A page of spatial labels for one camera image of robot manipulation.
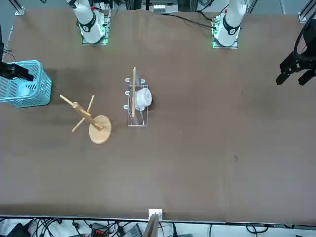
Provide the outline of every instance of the brown table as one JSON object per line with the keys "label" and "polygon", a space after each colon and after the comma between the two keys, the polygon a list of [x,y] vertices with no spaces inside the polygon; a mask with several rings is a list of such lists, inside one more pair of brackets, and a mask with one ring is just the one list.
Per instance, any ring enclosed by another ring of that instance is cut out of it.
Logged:
{"label": "brown table", "polygon": [[[182,13],[207,24],[197,13]],[[316,224],[316,80],[277,86],[303,25],[246,15],[239,49],[212,49],[210,30],[146,11],[118,11],[107,46],[82,46],[70,9],[27,9],[9,48],[53,80],[48,106],[0,105],[0,212]],[[136,67],[155,107],[127,127]],[[58,96],[110,118],[93,144]]]}

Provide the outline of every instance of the wooden dowel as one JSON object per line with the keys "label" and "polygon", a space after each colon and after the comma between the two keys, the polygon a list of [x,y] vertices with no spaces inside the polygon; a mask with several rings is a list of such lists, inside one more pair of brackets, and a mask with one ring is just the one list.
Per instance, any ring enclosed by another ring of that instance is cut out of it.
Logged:
{"label": "wooden dowel", "polygon": [[132,117],[135,117],[136,68],[133,69]]}
{"label": "wooden dowel", "polygon": [[78,102],[74,102],[73,103],[73,108],[75,110],[77,110],[77,112],[79,114],[81,114],[81,116],[83,116],[92,126],[94,126],[98,131],[102,130],[102,126],[100,124],[98,124],[92,117],[91,114],[87,113],[83,107],[81,107],[80,104],[78,104]]}
{"label": "wooden dowel", "polygon": [[85,118],[82,118],[79,123],[77,123],[77,125],[71,130],[71,132],[74,132],[79,126],[80,124],[82,124],[82,122],[85,120]]}
{"label": "wooden dowel", "polygon": [[87,109],[87,112],[88,112],[88,113],[89,113],[89,110],[90,110],[90,108],[91,108],[93,99],[94,99],[94,95],[92,95],[92,97],[91,97],[91,100],[90,100],[90,103],[89,103],[89,106],[88,106],[88,109]]}
{"label": "wooden dowel", "polygon": [[66,101],[66,102],[67,102],[68,104],[70,104],[71,106],[73,106],[73,103],[72,103],[69,99],[67,99],[65,96],[59,95],[59,97],[62,98],[64,101]]}
{"label": "wooden dowel", "polygon": [[87,116],[91,116],[91,114],[90,113],[88,113],[86,110],[84,110],[84,109],[80,109],[80,112],[81,113],[84,113],[85,115],[87,115]]}

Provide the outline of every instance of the wooden mug tree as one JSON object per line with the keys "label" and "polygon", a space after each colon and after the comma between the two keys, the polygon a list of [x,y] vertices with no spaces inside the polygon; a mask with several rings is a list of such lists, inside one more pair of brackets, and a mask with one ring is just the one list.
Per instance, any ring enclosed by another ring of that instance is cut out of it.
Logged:
{"label": "wooden mug tree", "polygon": [[89,113],[94,95],[92,95],[87,110],[84,110],[84,108],[78,102],[72,102],[63,95],[60,95],[60,98],[70,104],[83,117],[72,129],[72,132],[74,132],[80,126],[80,124],[86,120],[88,123],[90,123],[89,136],[94,143],[102,144],[108,140],[112,130],[112,125],[108,117],[104,115],[98,115],[97,117],[92,118],[91,114]]}

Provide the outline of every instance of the blue plastic basket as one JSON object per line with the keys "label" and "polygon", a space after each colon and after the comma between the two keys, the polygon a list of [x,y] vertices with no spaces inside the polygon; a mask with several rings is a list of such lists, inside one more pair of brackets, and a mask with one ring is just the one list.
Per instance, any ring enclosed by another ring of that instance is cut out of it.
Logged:
{"label": "blue plastic basket", "polygon": [[0,102],[7,102],[15,107],[47,105],[50,101],[51,79],[43,71],[39,61],[16,62],[29,70],[33,81],[15,78],[8,80],[0,77]]}

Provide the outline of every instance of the white cup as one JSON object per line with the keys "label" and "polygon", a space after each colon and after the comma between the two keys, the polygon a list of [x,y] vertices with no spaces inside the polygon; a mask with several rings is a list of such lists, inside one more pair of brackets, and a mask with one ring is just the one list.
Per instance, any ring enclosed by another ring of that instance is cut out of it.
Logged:
{"label": "white cup", "polygon": [[135,109],[144,110],[152,103],[152,94],[148,88],[143,88],[136,92]]}

